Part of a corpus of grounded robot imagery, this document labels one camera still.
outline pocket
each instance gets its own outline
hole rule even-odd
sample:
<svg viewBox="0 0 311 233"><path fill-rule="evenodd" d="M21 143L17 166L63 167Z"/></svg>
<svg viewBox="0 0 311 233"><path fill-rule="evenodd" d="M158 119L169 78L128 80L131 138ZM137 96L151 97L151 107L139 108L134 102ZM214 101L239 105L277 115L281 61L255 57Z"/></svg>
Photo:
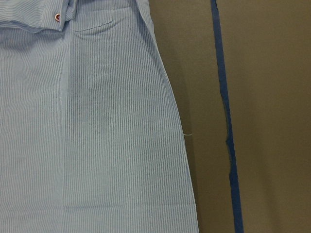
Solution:
<svg viewBox="0 0 311 233"><path fill-rule="evenodd" d="M87 11L76 16L72 22L75 32L88 32L112 23L112 10Z"/></svg>

